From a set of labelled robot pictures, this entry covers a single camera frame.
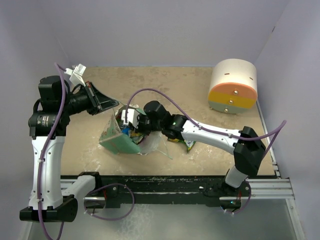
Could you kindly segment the green paper gift bag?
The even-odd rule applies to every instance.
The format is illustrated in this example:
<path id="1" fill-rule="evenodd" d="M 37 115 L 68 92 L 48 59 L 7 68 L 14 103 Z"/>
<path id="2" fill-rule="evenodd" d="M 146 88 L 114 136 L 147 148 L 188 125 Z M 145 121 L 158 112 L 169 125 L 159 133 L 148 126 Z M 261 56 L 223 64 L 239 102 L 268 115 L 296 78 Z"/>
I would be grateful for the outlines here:
<path id="1" fill-rule="evenodd" d="M 99 144 L 115 155 L 148 155 L 158 151 L 168 158 L 171 158 L 167 147 L 165 147 L 165 152 L 159 150 L 159 146 L 165 144 L 161 132 L 156 131 L 150 133 L 139 145 L 136 145 L 129 136 L 122 133 L 124 128 L 130 128 L 131 134 L 135 133 L 131 126 L 125 126 L 121 121 L 121 114 L 124 109 L 126 109 L 125 105 L 113 111 L 99 137 Z"/>

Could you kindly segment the green yellow candy packet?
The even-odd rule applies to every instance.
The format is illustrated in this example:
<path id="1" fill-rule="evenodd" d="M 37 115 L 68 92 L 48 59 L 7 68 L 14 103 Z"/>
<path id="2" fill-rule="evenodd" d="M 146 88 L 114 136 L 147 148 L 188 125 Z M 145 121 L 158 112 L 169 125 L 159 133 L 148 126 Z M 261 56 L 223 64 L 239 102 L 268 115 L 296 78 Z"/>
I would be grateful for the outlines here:
<path id="1" fill-rule="evenodd" d="M 191 140 L 181 140 L 181 139 L 171 139 L 171 138 L 168 138 L 167 139 L 169 142 L 173 142 L 173 143 L 180 143 L 180 144 L 183 144 L 185 147 L 186 147 L 186 152 L 189 153 L 190 150 L 194 147 L 195 145 L 195 141 L 191 141 Z"/>

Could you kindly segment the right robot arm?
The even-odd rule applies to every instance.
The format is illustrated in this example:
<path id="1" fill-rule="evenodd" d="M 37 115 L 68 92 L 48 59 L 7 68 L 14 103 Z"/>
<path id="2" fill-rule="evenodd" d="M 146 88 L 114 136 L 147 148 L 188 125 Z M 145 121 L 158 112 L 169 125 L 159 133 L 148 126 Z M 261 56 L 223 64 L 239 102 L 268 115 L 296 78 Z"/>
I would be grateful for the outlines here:
<path id="1" fill-rule="evenodd" d="M 156 100 L 148 102 L 143 111 L 134 118 L 140 133 L 161 132 L 168 139 L 199 142 L 233 155 L 234 166 L 222 183 L 226 195 L 235 195 L 246 178 L 257 176 L 266 146 L 253 128 L 223 129 L 202 124 L 185 115 L 171 114 Z"/>

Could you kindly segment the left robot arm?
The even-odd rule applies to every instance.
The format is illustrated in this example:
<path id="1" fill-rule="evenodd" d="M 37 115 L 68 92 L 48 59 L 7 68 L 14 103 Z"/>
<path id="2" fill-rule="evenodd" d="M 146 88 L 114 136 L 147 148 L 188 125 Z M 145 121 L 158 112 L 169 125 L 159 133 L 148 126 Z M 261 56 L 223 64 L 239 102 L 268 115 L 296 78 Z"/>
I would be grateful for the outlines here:
<path id="1" fill-rule="evenodd" d="M 40 98 L 28 120 L 32 138 L 34 173 L 28 206 L 19 218 L 28 222 L 73 222 L 79 200 L 87 193 L 98 196 L 103 191 L 97 171 L 78 175 L 67 189 L 61 189 L 61 158 L 70 117 L 81 112 L 94 116 L 120 103 L 101 93 L 92 82 L 78 84 L 72 92 L 58 75 L 44 77 L 38 84 Z"/>

